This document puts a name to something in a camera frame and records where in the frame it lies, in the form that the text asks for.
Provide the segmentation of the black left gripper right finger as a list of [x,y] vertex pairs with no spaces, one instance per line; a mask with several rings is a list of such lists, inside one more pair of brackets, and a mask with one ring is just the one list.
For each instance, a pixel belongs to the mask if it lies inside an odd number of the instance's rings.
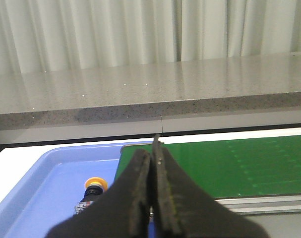
[[267,238],[259,224],[230,211],[178,165],[159,136],[152,143],[152,203],[161,238]]

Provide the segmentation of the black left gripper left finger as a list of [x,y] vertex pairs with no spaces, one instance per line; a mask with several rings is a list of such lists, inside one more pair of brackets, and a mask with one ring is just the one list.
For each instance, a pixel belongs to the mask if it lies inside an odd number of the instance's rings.
[[84,211],[52,227],[48,238],[146,238],[151,155],[137,149],[113,185]]

